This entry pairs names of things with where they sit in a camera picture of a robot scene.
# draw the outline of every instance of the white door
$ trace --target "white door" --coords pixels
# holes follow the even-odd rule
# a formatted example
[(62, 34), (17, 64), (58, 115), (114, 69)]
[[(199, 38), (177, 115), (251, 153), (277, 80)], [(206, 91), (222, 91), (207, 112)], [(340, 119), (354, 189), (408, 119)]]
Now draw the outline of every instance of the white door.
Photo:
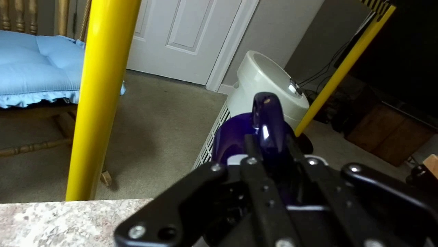
[(243, 1), (143, 0), (128, 68), (206, 85)]

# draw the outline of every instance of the door frame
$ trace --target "door frame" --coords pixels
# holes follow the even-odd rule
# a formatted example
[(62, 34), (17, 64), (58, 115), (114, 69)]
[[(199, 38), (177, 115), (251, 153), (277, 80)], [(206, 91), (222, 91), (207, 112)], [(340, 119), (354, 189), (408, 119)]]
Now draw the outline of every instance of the door frame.
[(261, 0), (243, 0), (206, 87), (218, 91)]

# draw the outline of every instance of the beige carpet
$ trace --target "beige carpet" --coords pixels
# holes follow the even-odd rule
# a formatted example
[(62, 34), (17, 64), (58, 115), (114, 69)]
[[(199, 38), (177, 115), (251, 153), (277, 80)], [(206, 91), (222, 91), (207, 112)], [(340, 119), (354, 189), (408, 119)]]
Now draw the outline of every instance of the beige carpet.
[[(98, 198), (151, 197), (189, 172), (224, 94), (202, 86), (128, 72), (107, 167), (120, 189), (99, 185)], [(0, 146), (62, 137), (53, 120), (0, 120)], [(0, 201), (64, 200), (68, 163), (59, 146), (0, 157)]]

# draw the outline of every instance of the metal rod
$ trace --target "metal rod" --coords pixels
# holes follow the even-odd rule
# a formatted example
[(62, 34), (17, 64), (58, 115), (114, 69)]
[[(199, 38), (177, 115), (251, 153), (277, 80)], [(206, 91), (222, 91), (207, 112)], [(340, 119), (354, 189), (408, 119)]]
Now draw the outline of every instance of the metal rod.
[(66, 200), (94, 198), (121, 94), (140, 0), (94, 0)]
[(341, 80), (346, 78), (346, 75), (351, 71), (354, 64), (358, 61), (358, 58), (363, 54), (363, 52), (367, 49), (367, 46), (372, 43), (372, 41), (377, 36), (377, 34), (381, 31), (381, 28), (385, 26), (385, 23), (389, 20), (389, 17), (396, 10), (395, 5), (391, 5), (385, 15), (381, 19), (374, 19), (370, 26), (366, 28), (366, 31), (362, 34), (362, 36), (358, 39), (352, 50), (347, 54), (347, 57), (340, 64), (339, 69), (332, 75), (328, 85), (324, 87), (324, 90), (318, 94), (310, 109), (306, 112), (298, 127), (295, 128), (298, 135), (302, 135), (304, 128), (313, 122), (314, 116), (318, 113), (318, 111), (325, 105), (325, 102), (329, 100), (332, 93), (337, 89), (337, 86), (341, 83)]

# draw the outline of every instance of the purple handle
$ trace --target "purple handle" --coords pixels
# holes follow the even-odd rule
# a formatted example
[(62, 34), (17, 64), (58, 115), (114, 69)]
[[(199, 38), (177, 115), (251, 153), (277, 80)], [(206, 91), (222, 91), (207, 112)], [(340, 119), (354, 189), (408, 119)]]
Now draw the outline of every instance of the purple handle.
[(258, 139), (265, 153), (284, 152), (287, 123), (278, 95), (269, 91), (258, 93), (254, 98), (252, 115)]

